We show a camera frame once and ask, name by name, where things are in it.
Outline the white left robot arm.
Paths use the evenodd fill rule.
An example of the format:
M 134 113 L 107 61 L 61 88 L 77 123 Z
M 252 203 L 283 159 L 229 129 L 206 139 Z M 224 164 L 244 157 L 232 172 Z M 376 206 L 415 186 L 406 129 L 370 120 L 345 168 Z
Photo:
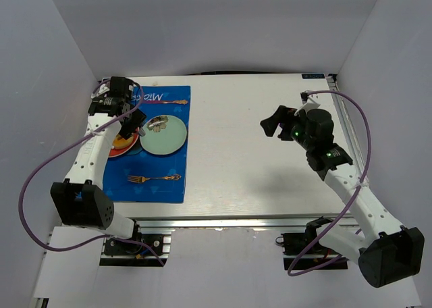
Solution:
M 129 239 L 135 222 L 120 215 L 103 192 L 103 176 L 115 139 L 143 136 L 146 115 L 132 101 L 137 83 L 113 76 L 92 95 L 84 141 L 63 182 L 50 189 L 61 221 L 66 226 L 90 228 Z

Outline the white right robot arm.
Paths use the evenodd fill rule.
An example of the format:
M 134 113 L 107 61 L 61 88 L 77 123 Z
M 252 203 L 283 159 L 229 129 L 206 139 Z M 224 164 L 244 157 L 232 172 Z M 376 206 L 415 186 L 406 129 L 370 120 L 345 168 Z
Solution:
M 279 106 L 260 123 L 272 137 L 294 141 L 306 151 L 311 169 L 344 203 L 361 230 L 355 234 L 339 226 L 339 219 L 320 217 L 309 222 L 304 232 L 304 248 L 288 268 L 291 272 L 307 253 L 330 249 L 356 263 L 364 279 L 380 288 L 420 272 L 425 238 L 416 228 L 407 228 L 360 180 L 352 158 L 333 141 L 334 123 L 324 109 L 294 109 Z

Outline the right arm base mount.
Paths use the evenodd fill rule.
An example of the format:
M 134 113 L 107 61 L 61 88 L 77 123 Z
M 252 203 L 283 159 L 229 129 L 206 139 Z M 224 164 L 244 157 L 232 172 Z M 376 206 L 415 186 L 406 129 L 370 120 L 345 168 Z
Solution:
M 317 228 L 326 226 L 331 222 L 331 219 L 320 217 L 309 222 L 306 225 L 304 232 L 283 233 L 275 239 L 275 244 L 283 249 L 283 254 L 285 255 L 283 266 L 286 271 L 294 261 L 295 257 L 317 236 Z M 327 263 L 337 256 L 338 253 L 334 250 L 323 247 L 317 243 L 299 260 L 293 271 L 297 272 L 306 270 L 315 267 L 316 265 Z

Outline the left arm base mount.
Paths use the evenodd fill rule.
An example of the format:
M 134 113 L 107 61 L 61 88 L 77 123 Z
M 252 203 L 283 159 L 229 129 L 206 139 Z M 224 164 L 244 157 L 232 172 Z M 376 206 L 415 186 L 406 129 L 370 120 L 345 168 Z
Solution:
M 163 267 L 170 251 L 171 231 L 136 224 L 132 243 L 114 237 L 103 243 L 102 267 Z

